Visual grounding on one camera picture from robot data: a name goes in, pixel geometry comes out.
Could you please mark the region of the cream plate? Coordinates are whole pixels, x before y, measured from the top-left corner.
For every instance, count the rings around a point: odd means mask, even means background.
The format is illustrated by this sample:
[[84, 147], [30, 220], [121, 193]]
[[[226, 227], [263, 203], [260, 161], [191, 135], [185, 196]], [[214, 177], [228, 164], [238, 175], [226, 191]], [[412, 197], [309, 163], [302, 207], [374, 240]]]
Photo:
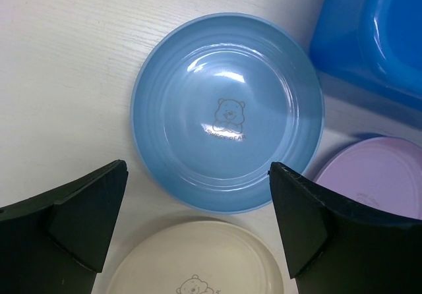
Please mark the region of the cream plate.
[[283, 293], [268, 247], [242, 227], [191, 221], [142, 241], [122, 261], [108, 293]]

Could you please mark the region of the blue plate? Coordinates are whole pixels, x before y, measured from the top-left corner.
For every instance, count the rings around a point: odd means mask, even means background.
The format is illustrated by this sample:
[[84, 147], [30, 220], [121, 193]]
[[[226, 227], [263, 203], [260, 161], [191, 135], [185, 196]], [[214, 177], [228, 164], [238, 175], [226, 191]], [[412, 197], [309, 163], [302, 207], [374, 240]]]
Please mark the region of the blue plate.
[[280, 27], [216, 13], [149, 53], [130, 117], [136, 150], [163, 190], [198, 210], [238, 214], [271, 202], [271, 163], [307, 170], [324, 96], [307, 54]]

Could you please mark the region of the blue plastic bin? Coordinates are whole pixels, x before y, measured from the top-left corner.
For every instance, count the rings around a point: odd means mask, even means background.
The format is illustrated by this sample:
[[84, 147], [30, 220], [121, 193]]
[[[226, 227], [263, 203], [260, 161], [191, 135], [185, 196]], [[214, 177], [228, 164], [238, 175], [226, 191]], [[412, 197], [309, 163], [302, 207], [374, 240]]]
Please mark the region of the blue plastic bin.
[[320, 71], [421, 109], [421, 0], [324, 0], [310, 57]]

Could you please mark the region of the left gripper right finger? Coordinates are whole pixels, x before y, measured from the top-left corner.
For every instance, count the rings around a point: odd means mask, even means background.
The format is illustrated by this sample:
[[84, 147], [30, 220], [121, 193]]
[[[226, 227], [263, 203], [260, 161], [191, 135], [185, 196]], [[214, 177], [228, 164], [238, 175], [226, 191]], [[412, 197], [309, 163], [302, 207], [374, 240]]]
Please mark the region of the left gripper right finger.
[[268, 174], [300, 293], [421, 292], [420, 220], [356, 202], [279, 162]]

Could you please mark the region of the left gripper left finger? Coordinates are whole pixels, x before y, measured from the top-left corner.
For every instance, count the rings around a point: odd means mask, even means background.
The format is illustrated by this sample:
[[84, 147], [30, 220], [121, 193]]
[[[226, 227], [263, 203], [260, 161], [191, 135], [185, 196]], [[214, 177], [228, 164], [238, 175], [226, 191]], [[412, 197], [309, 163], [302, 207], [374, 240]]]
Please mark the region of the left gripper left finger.
[[91, 293], [104, 268], [128, 179], [115, 160], [1, 208], [2, 293]]

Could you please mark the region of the purple plate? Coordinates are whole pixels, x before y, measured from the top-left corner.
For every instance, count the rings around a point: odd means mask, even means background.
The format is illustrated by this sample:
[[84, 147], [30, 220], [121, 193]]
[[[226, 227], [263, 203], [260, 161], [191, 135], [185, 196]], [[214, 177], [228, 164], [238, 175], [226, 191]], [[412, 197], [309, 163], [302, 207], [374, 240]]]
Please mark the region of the purple plate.
[[421, 147], [408, 140], [380, 136], [352, 144], [314, 182], [372, 208], [421, 219]]

